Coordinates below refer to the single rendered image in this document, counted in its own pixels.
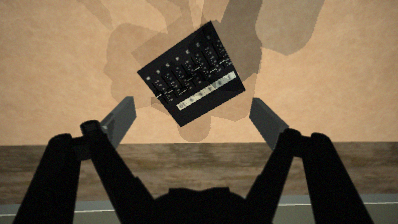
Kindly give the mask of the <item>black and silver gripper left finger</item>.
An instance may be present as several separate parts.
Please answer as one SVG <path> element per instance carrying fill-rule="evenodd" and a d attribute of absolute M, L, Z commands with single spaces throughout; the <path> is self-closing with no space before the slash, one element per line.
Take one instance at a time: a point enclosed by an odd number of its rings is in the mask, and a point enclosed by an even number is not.
<path fill-rule="evenodd" d="M 83 136 L 52 137 L 12 224 L 73 224 L 81 161 L 89 159 L 120 224 L 174 224 L 115 150 L 136 117 L 126 96 L 100 123 L 81 123 Z"/>

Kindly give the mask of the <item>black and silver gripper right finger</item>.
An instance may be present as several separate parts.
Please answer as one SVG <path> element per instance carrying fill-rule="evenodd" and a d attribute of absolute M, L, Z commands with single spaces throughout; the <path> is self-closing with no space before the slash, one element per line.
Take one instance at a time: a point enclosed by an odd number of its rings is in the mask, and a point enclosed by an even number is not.
<path fill-rule="evenodd" d="M 315 224 L 374 224 L 328 136 L 301 135 L 260 98 L 249 118 L 273 152 L 230 224 L 272 224 L 294 157 L 302 158 Z"/>

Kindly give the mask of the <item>black lighting desk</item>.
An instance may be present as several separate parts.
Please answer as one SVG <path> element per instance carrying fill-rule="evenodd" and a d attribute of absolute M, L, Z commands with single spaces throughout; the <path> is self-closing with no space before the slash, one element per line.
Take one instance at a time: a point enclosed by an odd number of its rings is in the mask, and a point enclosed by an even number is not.
<path fill-rule="evenodd" d="M 180 127 L 246 91 L 211 20 L 158 57 L 137 73 Z"/>

